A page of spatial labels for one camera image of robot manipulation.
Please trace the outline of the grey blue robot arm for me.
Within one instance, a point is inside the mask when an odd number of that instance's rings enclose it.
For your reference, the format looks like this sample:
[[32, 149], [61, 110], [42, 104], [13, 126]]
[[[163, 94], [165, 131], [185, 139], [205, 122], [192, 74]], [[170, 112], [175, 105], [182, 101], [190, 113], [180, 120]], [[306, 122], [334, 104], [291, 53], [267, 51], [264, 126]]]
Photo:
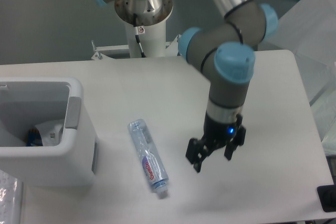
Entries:
[[[166, 40], [151, 35], [150, 27], [162, 24], [172, 12], [172, 0], [95, 0], [114, 3], [117, 15], [129, 27], [128, 46], [132, 58], [162, 56]], [[231, 160], [244, 144], [246, 129], [242, 109], [254, 74], [253, 46], [273, 35], [278, 16], [268, 4], [254, 0], [213, 0], [223, 24], [210, 31], [190, 28], [178, 39], [178, 52], [209, 82], [204, 133], [190, 139], [186, 158], [197, 172], [213, 151], [223, 148]]]

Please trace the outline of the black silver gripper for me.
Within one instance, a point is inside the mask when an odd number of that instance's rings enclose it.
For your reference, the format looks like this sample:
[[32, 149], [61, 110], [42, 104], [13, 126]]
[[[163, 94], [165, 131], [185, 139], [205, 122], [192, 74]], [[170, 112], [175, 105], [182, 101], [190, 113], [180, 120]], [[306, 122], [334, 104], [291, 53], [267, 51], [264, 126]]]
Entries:
[[232, 159], [233, 152], [245, 142], [246, 128], [242, 125], [243, 107], [225, 108], [208, 100], [204, 120], [204, 135], [201, 139], [191, 138], [185, 157], [197, 173], [202, 162], [214, 150], [225, 148], [224, 156]]

